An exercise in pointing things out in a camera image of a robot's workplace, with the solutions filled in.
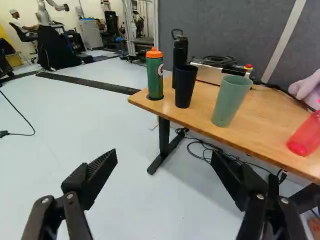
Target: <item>sage green cup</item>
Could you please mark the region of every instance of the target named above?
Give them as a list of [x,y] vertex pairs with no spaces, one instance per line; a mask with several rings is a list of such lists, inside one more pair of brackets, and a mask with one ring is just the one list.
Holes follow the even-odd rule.
[[224,76],[211,122],[221,128],[229,127],[252,84],[252,80],[243,76]]

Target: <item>gray partition wall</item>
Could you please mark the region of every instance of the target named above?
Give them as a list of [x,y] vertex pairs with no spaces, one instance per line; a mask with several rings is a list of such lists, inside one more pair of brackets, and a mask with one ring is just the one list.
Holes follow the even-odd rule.
[[320,69],[320,0],[307,0],[269,83],[283,89]]
[[295,0],[159,0],[159,49],[172,69],[171,29],[189,39],[189,57],[234,56],[261,78]]

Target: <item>office chair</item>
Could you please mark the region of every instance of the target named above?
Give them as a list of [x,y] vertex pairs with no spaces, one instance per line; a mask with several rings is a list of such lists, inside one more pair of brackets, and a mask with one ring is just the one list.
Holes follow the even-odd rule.
[[[38,39],[38,37],[36,37],[36,36],[27,36],[28,33],[33,33],[32,31],[23,32],[20,27],[18,27],[17,25],[13,24],[12,22],[9,22],[9,24],[16,31],[16,34],[18,35],[18,37],[21,40],[21,42],[32,43],[33,46],[35,45],[34,41],[36,41]],[[30,55],[37,55],[38,54],[37,49],[34,48],[34,50],[35,50],[35,52],[29,53],[29,54]],[[37,59],[36,57],[31,58],[31,62],[34,64],[36,59]]]

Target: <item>bottle label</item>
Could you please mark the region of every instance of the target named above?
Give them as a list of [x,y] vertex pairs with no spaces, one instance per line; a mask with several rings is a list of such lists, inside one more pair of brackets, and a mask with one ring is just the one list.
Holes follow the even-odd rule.
[[163,76],[163,75],[164,75],[164,63],[161,63],[161,64],[158,66],[157,72],[158,72],[158,75],[159,75],[159,76]]

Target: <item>power cord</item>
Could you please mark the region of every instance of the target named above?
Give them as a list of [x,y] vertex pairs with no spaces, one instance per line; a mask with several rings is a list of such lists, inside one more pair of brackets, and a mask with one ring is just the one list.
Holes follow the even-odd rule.
[[[184,129],[183,128],[177,128],[175,129],[175,133],[176,134],[179,134],[181,132],[183,132]],[[205,152],[206,151],[211,151],[211,153],[215,153],[217,154],[218,156],[224,156],[225,158],[228,158],[230,160],[233,160],[235,162],[237,162],[238,164],[248,164],[248,165],[251,165],[251,166],[255,166],[256,168],[259,168],[259,169],[262,169],[266,172],[268,172],[269,174],[273,174],[271,171],[269,171],[268,169],[262,167],[262,166],[259,166],[259,165],[256,165],[254,163],[251,163],[251,162],[247,162],[247,161],[243,161],[243,160],[240,160],[240,158],[238,156],[234,156],[234,155],[231,155],[231,154],[227,154],[226,152],[224,152],[220,147],[216,146],[216,145],[213,145],[212,143],[208,143],[208,142],[205,142],[199,138],[194,138],[194,137],[187,137],[185,136],[184,137],[185,139],[192,139],[192,140],[195,140],[195,141],[192,141],[190,143],[188,143],[188,145],[186,146],[186,150],[188,151],[188,153],[190,155],[192,155],[193,157],[197,158],[197,159],[200,159],[200,160],[203,160],[205,161],[207,164],[211,165],[211,158],[207,158],[205,157]],[[193,145],[193,144],[201,144],[204,148],[204,150],[202,151],[202,156],[199,156],[197,154],[195,154],[194,152],[192,152],[190,150],[190,146]],[[279,185],[282,184],[285,179],[287,178],[288,176],[288,172],[283,170],[283,169],[280,169],[278,171],[278,173],[276,174],[276,176],[279,178],[279,174],[281,173],[281,177],[279,179]]]
[[201,64],[217,68],[224,68],[236,65],[236,59],[233,56],[205,56],[200,60]]
[[294,100],[296,100],[298,103],[300,103],[302,106],[306,107],[307,109],[311,110],[312,112],[315,112],[316,110],[312,107],[309,106],[308,104],[306,104],[304,101],[299,100],[296,98],[296,96],[292,95],[290,92],[282,89],[279,85],[276,84],[269,84],[269,83],[264,83],[262,82],[260,79],[255,79],[254,77],[250,78],[253,81],[254,85],[264,85],[267,88],[271,88],[274,90],[279,90],[283,93],[285,93],[286,95],[288,95],[289,97],[293,98]]
[[0,90],[0,94],[7,100],[7,102],[16,110],[16,112],[28,123],[28,125],[32,128],[33,133],[31,134],[23,134],[23,133],[11,133],[7,130],[0,131],[0,139],[7,135],[16,135],[16,136],[33,136],[36,134],[36,130],[31,125],[31,123],[25,118],[25,116],[13,105],[13,103],[7,98],[7,96]]
[[310,211],[313,213],[313,215],[320,221],[320,216],[316,214],[316,212],[313,209],[310,209]]

